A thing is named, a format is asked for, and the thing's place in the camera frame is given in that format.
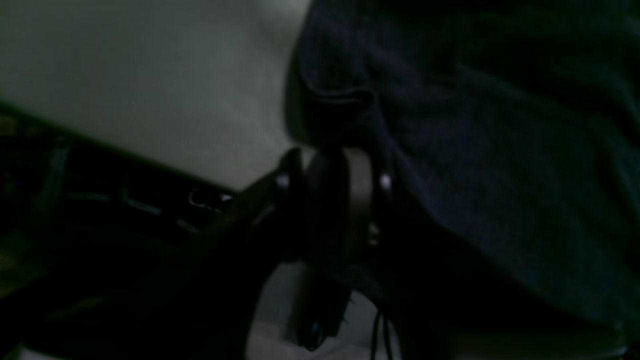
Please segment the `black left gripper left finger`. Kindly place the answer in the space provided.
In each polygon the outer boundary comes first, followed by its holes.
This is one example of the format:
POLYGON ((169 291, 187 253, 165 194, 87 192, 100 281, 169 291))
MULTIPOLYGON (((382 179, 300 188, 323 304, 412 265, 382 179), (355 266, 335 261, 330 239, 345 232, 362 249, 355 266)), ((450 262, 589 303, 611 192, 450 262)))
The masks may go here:
POLYGON ((300 151, 253 183, 173 259, 53 318, 30 350, 61 360, 242 360, 263 288, 284 262, 346 262, 346 150, 300 151))

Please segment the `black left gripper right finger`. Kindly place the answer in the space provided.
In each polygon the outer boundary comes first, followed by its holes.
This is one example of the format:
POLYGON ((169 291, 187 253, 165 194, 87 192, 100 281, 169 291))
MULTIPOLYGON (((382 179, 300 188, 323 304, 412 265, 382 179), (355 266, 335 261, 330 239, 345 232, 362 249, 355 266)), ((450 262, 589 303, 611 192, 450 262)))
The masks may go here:
POLYGON ((612 360, 621 332, 542 302, 411 203, 391 200, 389 176, 346 148, 349 239, 361 218, 381 236, 359 254, 367 293, 382 307, 405 360, 612 360))

